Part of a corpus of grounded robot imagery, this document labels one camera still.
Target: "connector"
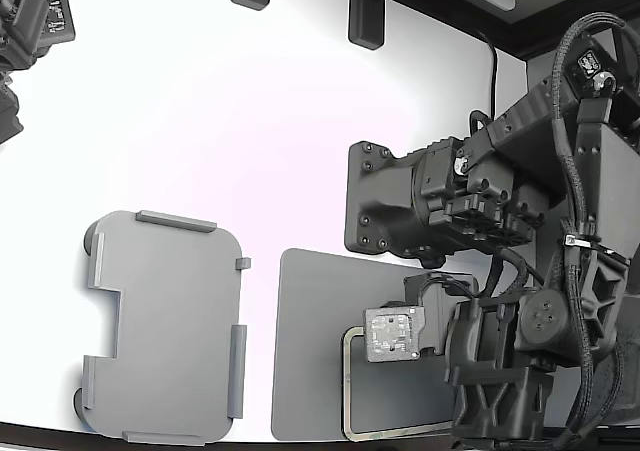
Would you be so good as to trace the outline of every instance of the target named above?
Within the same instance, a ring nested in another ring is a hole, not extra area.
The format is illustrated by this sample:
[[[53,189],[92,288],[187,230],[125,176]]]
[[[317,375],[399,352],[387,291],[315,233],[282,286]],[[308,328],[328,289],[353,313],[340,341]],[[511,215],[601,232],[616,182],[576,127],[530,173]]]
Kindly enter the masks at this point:
[[[49,12],[38,41],[38,51],[54,44],[68,43],[76,39],[69,0],[47,0]]]

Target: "dark shelf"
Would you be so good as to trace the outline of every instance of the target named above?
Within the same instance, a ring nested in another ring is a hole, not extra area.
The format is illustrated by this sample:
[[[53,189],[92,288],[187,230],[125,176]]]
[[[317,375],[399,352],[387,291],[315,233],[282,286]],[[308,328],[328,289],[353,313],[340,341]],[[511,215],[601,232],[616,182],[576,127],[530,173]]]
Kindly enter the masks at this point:
[[[232,0],[262,9],[269,0]],[[369,49],[384,44],[385,0],[350,0],[349,39]],[[466,0],[393,0],[469,35],[480,33],[502,51],[522,60],[556,48],[567,28],[594,11],[607,11],[630,20],[640,16],[640,0],[566,0],[509,24]]]

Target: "gray tray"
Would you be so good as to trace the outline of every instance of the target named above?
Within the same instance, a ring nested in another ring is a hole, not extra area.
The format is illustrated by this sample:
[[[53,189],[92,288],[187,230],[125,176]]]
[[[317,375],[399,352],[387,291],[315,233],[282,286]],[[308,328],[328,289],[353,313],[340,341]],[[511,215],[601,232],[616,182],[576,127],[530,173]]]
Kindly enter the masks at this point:
[[[129,442],[204,445],[242,417],[250,261],[214,223],[118,211],[85,236],[88,286],[119,296],[115,356],[85,356],[76,413]]]
[[[280,441],[344,441],[342,337],[365,308],[404,300],[403,278],[423,269],[293,249],[282,256],[271,428]],[[372,364],[351,348],[357,433],[450,421],[444,357]]]

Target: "wire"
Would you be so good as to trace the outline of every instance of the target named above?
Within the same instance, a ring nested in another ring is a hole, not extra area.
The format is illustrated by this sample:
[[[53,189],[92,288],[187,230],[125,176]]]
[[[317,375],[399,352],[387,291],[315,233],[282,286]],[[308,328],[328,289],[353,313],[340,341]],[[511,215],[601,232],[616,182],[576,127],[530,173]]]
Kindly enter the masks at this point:
[[[493,57],[492,61],[492,69],[491,69],[491,112],[489,117],[491,121],[496,119],[496,82],[498,79],[498,51],[496,51],[496,47],[493,45],[491,40],[481,31],[477,31],[478,34],[484,39],[484,42],[487,43],[489,49],[491,49],[491,55]]]
[[[542,275],[533,266],[531,266],[529,263],[527,263],[527,271],[529,271],[529,274],[531,275],[531,277],[538,284],[544,285],[544,278],[542,277]]]
[[[482,123],[483,126],[489,126],[492,122],[492,119],[484,114],[482,111],[475,110],[471,111],[469,115],[469,134],[473,136],[479,130],[478,125]]]
[[[506,262],[515,266],[517,274],[511,285],[507,288],[507,293],[524,288],[529,279],[529,266],[527,261],[516,251],[509,248],[501,248],[498,250],[498,256]]]
[[[491,268],[489,269],[489,276],[487,277],[487,282],[484,285],[484,289],[480,293],[481,298],[490,298],[493,296],[493,292],[496,290],[498,283],[500,282],[500,277],[502,276],[502,272],[504,271],[504,260],[494,254],[491,257]]]
[[[613,348],[611,359],[613,361],[613,382],[611,383],[611,389],[609,390],[607,399],[602,403],[602,406],[593,418],[591,418],[591,420],[580,429],[577,440],[571,443],[572,446],[578,444],[594,429],[600,426],[616,404],[618,395],[622,389],[622,378],[624,376],[624,353],[622,351],[622,346],[618,342],[616,342],[616,345]]]
[[[489,126],[496,119],[496,85],[498,79],[498,51],[491,40],[482,32],[476,30],[491,50],[491,87],[490,87],[490,110],[489,116],[479,110],[471,111],[469,115],[469,134],[473,136],[478,132],[478,125]]]

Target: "black plastic housing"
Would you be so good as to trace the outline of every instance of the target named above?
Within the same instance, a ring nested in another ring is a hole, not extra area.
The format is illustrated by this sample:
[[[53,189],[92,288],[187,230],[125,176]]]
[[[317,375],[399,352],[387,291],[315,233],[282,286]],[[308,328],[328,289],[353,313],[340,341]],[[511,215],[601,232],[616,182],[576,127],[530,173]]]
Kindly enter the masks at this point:
[[[456,390],[452,435],[539,440],[551,363],[514,351],[522,293],[457,305],[447,340],[446,381]]]

